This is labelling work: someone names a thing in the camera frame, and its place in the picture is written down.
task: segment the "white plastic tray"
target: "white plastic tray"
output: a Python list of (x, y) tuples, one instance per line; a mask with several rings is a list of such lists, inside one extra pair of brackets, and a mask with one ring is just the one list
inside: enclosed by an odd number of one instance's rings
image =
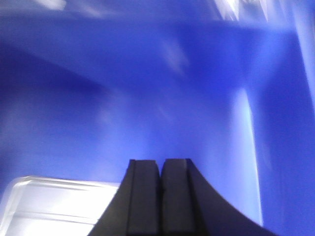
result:
[(2, 201), (0, 236), (86, 236), (119, 183), (18, 178)]

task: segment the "black plastic part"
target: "black plastic part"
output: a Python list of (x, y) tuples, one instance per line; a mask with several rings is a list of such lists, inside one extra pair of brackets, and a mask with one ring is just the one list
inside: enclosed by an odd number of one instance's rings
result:
[(187, 159), (190, 190), (196, 214), (209, 236), (275, 236), (229, 204)]
[(167, 159), (162, 169), (164, 235), (194, 235), (195, 221), (185, 159)]
[(159, 172), (155, 161), (136, 161), (129, 208), (128, 236), (159, 234)]
[(135, 163), (130, 160), (116, 195), (88, 236), (126, 235)]

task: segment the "blue surface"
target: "blue surface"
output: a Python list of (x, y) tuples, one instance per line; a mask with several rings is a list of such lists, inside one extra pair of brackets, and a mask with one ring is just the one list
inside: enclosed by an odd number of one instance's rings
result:
[(52, 16), (2, 18), (0, 31), (2, 191), (25, 175), (118, 182), (131, 158), (191, 158), (257, 223), (315, 235), (295, 32)]

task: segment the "black plastic object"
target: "black plastic object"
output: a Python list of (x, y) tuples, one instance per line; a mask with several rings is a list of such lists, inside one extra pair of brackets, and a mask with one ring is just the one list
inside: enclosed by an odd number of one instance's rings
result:
[(158, 235), (158, 190), (155, 161), (130, 160), (115, 197), (89, 236)]
[(162, 169), (162, 228), (165, 235), (193, 235), (195, 219), (185, 159), (167, 159)]
[(155, 161), (136, 161), (127, 235), (159, 233), (159, 174)]
[(207, 182), (190, 159), (187, 172), (194, 207), (209, 236), (275, 236), (229, 204)]
[(155, 161), (130, 160), (89, 236), (275, 236), (229, 204), (190, 159), (167, 159), (161, 185)]

